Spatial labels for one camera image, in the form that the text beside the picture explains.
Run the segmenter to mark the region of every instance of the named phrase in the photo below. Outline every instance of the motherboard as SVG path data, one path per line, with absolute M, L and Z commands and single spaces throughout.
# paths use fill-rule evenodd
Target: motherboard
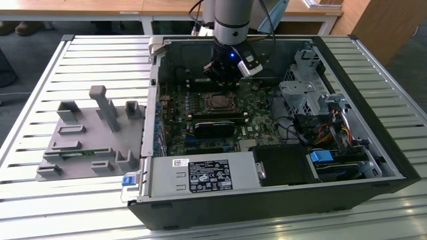
M 242 79 L 223 92 L 191 86 L 168 83 L 162 89 L 168 156 L 247 152 L 282 143 L 270 111 L 272 87 L 256 79 Z

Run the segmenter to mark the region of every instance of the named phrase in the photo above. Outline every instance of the gray 3d printed part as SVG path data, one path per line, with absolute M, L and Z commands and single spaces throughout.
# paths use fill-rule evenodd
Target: gray 3d printed part
M 80 108 L 77 107 L 75 101 L 61 101 L 57 107 L 57 115 L 60 119 L 67 122 L 77 122 L 75 113 L 80 112 Z
M 127 158 L 123 157 L 120 151 L 116 152 L 115 163 L 123 172 L 130 172 L 139 166 L 139 160 L 135 158 L 131 150 L 127 152 Z
M 94 172 L 96 173 L 108 173 L 115 170 L 111 162 L 108 160 L 104 161 L 92 161 L 92 166 L 91 166 Z
M 138 101 L 127 101 L 124 109 L 127 119 L 140 119 L 143 117 Z
M 118 176 L 139 169 L 146 107 L 130 101 L 116 108 L 104 89 L 92 87 L 91 97 L 107 110 L 61 102 L 37 181 Z M 108 119 L 116 121 L 116 131 Z
M 80 134 L 84 133 L 87 131 L 85 126 L 83 125 L 69 125 L 69 126 L 61 126 L 57 130 L 57 133 L 60 135 L 65 135 L 65 134 Z
M 43 177 L 59 176 L 63 173 L 61 168 L 56 164 L 40 164 L 37 168 L 37 173 Z
M 107 89 L 103 85 L 92 86 L 88 95 L 98 103 L 99 110 L 103 118 L 106 119 L 112 132 L 120 130 L 120 126 L 116 120 L 118 112 L 112 101 L 106 98 Z

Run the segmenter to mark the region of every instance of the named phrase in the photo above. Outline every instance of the metal table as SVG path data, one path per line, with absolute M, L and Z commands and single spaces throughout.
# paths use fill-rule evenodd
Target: metal table
M 371 240 L 427 235 L 427 116 L 360 42 L 346 36 L 323 40 L 423 177 L 408 188 L 347 211 L 150 231 L 120 201 L 120 176 L 33 181 L 61 100 L 95 107 L 88 90 L 103 84 L 116 106 L 131 99 L 146 103 L 148 39 L 76 36 L 60 42 L 0 149 L 0 239 Z

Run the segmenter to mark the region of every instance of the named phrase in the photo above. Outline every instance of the warning label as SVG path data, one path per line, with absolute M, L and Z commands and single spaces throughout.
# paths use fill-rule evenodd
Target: warning label
M 195 193 L 232 190 L 228 160 L 188 163 L 190 191 Z

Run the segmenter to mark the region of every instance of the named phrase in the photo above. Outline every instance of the blue plastic latch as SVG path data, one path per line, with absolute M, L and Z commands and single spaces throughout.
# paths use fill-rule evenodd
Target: blue plastic latch
M 136 185 L 136 176 L 124 176 L 122 179 L 122 186 L 134 186 Z
M 331 162 L 334 161 L 331 152 L 328 150 L 319 150 L 310 153 L 311 161 L 315 162 Z

